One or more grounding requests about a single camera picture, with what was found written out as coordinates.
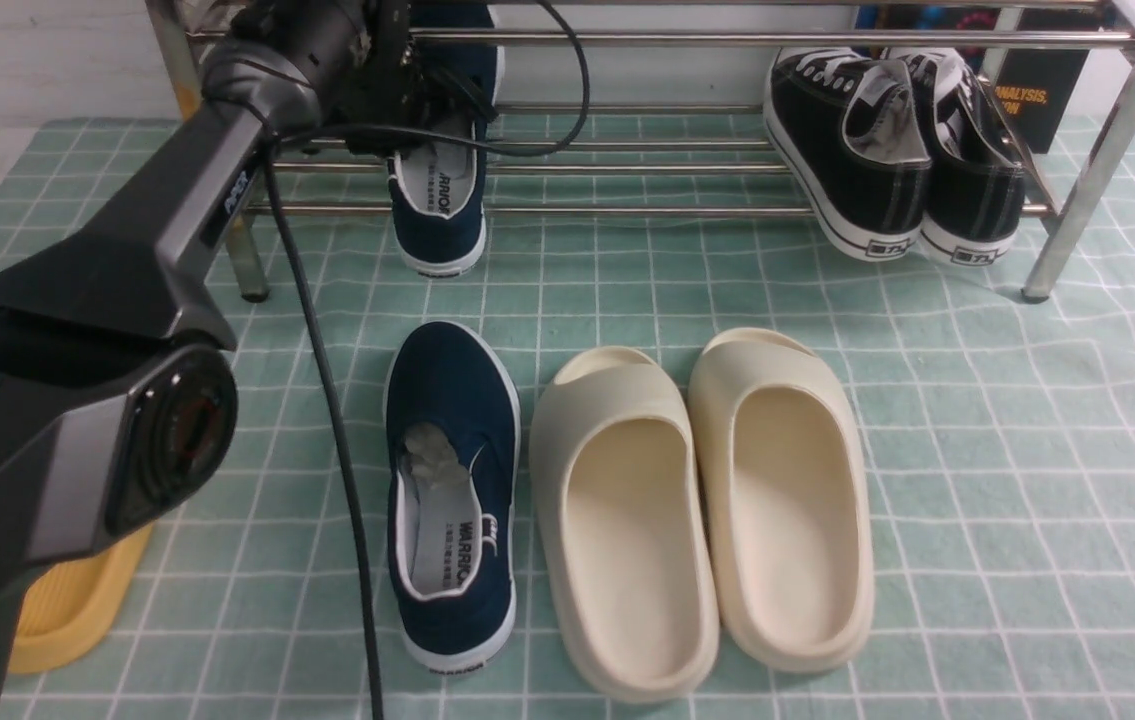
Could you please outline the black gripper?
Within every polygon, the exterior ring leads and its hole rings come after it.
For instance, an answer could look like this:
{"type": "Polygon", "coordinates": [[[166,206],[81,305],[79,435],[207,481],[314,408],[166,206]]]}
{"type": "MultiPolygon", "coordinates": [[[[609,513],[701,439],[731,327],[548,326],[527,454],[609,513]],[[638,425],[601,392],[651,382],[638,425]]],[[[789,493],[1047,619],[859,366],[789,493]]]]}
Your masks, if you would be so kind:
{"type": "Polygon", "coordinates": [[[411,1],[380,1],[365,64],[335,101],[331,135],[352,154],[407,154],[440,135],[444,120],[488,119],[488,92],[417,47],[412,14],[411,1]]]}

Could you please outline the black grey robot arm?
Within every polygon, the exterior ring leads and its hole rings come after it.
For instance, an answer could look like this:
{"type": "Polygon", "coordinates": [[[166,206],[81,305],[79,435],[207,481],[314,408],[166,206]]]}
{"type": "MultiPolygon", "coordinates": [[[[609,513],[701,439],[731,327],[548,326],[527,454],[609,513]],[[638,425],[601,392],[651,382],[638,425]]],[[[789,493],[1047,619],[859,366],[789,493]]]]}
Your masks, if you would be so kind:
{"type": "Polygon", "coordinates": [[[67,238],[0,273],[0,696],[23,600],[205,486],[232,442],[235,333],[205,275],[284,142],[422,120],[407,1],[255,1],[203,99],[67,238]]]}

